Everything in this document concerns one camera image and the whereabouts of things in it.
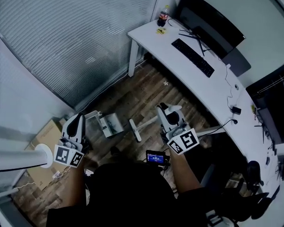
window blinds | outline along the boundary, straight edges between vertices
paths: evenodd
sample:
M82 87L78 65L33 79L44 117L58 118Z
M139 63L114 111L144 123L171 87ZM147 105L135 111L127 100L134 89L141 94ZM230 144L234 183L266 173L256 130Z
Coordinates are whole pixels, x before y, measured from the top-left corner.
M31 71L75 107L129 62L127 32L156 0L0 0L0 36Z

red label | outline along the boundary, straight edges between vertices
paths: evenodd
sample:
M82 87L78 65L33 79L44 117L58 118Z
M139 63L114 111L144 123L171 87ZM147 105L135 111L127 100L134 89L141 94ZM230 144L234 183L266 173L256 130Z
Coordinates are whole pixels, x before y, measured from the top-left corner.
M163 20L166 20L166 19L168 18L168 15L167 15L167 14L160 13L159 18L160 18L160 19L163 19Z

power adapter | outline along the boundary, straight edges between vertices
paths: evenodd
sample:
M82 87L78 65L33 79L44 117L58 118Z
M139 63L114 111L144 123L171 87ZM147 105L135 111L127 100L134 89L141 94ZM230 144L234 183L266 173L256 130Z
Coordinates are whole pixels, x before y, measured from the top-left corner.
M231 112L232 112L233 114L240 115L240 114L241 114L241 109L233 106L233 107L231 108Z

desk leg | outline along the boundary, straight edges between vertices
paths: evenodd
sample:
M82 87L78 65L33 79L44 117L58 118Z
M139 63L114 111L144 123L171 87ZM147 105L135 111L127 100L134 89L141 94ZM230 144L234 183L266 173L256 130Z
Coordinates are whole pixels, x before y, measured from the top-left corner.
M197 134L197 137L200 137L200 136L205 135L205 134L211 134L215 130L217 130L218 128L220 128L220 126L215 126L215 127L211 127L211 128L204 129L204 130L199 130L199 131L196 131L195 133ZM214 132L213 134L218 134L218 133L223 133L223 132L225 132L225 129L220 128L216 132Z
M131 57L129 59L129 68L128 68L128 75L129 77L133 76L134 67L137 61L137 54L138 54L139 46L136 41L132 40L132 49L131 49Z

small yellow object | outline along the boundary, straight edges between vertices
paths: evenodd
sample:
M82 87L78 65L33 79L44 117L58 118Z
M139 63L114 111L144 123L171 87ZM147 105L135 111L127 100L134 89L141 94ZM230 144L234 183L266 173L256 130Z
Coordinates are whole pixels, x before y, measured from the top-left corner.
M166 29L165 29L165 28L158 28L158 29L157 29L157 34L163 35L163 34L165 34L165 33L166 33Z
M254 105L251 106L251 110L254 114L256 113L256 107Z

